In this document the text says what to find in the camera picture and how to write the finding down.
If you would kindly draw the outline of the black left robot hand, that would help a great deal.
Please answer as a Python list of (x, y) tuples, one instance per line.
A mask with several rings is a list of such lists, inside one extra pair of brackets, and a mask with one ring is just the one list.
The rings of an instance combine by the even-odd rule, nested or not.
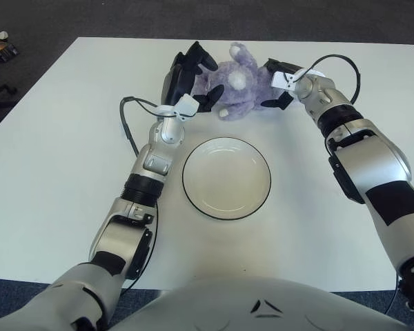
[[(210, 54), (202, 48), (198, 41), (189, 47), (186, 54), (179, 52), (165, 76), (161, 92), (161, 104), (174, 106), (185, 94), (190, 96), (195, 86), (195, 78), (203, 73), (200, 66), (210, 71), (216, 71), (218, 65)], [(198, 102), (197, 112), (210, 112), (224, 93), (224, 86), (219, 84), (208, 92), (194, 94)]]

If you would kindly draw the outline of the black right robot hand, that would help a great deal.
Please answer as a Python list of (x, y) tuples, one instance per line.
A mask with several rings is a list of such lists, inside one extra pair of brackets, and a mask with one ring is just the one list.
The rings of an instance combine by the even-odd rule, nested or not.
[(285, 110), (294, 100), (293, 79), (303, 67), (269, 59), (263, 68), (266, 71), (266, 87), (261, 95), (261, 107)]

